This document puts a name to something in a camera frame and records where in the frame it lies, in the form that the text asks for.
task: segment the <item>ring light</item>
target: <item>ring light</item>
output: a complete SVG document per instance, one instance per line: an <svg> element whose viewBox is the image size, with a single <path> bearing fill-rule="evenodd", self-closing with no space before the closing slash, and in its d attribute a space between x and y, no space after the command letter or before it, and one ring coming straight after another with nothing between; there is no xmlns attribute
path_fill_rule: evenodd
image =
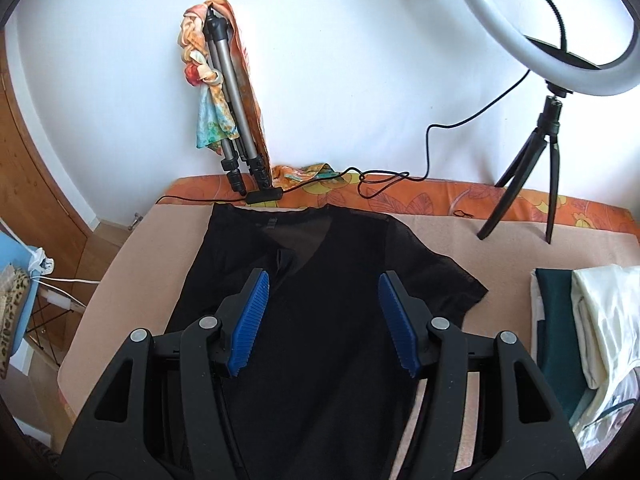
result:
<svg viewBox="0 0 640 480"><path fill-rule="evenodd" d="M588 70L543 52L500 13L492 0L465 0L486 31L515 59L555 85L581 94L622 94L640 84L638 23L626 52L616 61Z"/></svg>

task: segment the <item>black mini tripod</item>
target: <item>black mini tripod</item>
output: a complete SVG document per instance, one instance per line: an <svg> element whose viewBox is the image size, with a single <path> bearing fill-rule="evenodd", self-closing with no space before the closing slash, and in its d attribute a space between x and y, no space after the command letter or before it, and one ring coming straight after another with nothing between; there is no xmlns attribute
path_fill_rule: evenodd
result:
<svg viewBox="0 0 640 480"><path fill-rule="evenodd" d="M527 142L513 159L507 171L495 187L504 187L511 180L511 185L505 190L504 195L498 202L491 216L484 223L478 232L478 238L484 240L491 234L498 222L505 215L507 210L513 204L518 193L526 183L531 171L536 167L536 163L545 151L546 145L551 144L551 182L549 187L549 211L546 217L546 243L551 243L551 235L554 230L554 219L556 218L556 205L558 202L558 179L560 175L560 147L558 146L558 131L560 130L560 112L562 111L562 103L558 98L564 98L569 90L560 88L553 83L547 83L546 86L553 93L549 95L545 101L545 108L538 117L538 126L529 136Z"/></svg>

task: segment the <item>wooden door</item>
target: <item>wooden door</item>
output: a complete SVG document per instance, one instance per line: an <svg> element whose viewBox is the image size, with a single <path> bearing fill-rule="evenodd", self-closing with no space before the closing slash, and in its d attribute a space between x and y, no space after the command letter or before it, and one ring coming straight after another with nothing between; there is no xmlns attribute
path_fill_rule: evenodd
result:
<svg viewBox="0 0 640 480"><path fill-rule="evenodd" d="M3 31L0 68L0 216L26 244L43 247L54 259L52 277L73 278L91 231L55 184L29 136L11 86ZM55 285L71 291L71 283ZM61 312L47 307L43 320ZM59 348L64 332L64 316L47 325L49 340Z"/></svg>

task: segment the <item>metal rivet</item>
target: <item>metal rivet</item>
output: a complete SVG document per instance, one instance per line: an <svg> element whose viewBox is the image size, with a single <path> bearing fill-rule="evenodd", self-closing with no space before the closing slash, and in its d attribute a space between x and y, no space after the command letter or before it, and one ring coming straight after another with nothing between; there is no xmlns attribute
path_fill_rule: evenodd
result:
<svg viewBox="0 0 640 480"><path fill-rule="evenodd" d="M133 332L131 332L131 335L129 337L136 343L144 341L146 337L146 330L144 328L137 328Z"/></svg>
<svg viewBox="0 0 640 480"><path fill-rule="evenodd" d="M206 316L198 324L201 328L213 328L218 324L218 320L213 316Z"/></svg>
<svg viewBox="0 0 640 480"><path fill-rule="evenodd" d="M449 320L444 317L434 317L431 320L431 326L437 328L438 330L446 330L449 328Z"/></svg>
<svg viewBox="0 0 640 480"><path fill-rule="evenodd" d="M500 334L500 339L507 343L507 345L512 345L518 340L516 335L513 332L509 332L508 330Z"/></svg>

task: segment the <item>folded clothes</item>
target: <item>folded clothes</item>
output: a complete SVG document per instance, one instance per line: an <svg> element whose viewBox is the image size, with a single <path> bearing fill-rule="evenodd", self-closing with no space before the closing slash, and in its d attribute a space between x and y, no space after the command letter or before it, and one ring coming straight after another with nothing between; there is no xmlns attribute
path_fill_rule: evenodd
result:
<svg viewBox="0 0 640 480"><path fill-rule="evenodd" d="M640 266L574 270L572 303L587 384L593 401L574 425L578 442L593 439L590 425L615 401L620 383L640 366Z"/></svg>
<svg viewBox="0 0 640 480"><path fill-rule="evenodd" d="M556 393L585 460L595 460L626 420L640 394L639 369L631 370L586 424L578 421L596 398L582 371L571 298L573 271L536 269L531 276L531 354Z"/></svg>
<svg viewBox="0 0 640 480"><path fill-rule="evenodd" d="M544 309L537 326L536 362L568 420L588 389L572 311L571 275L570 270L535 270Z"/></svg>

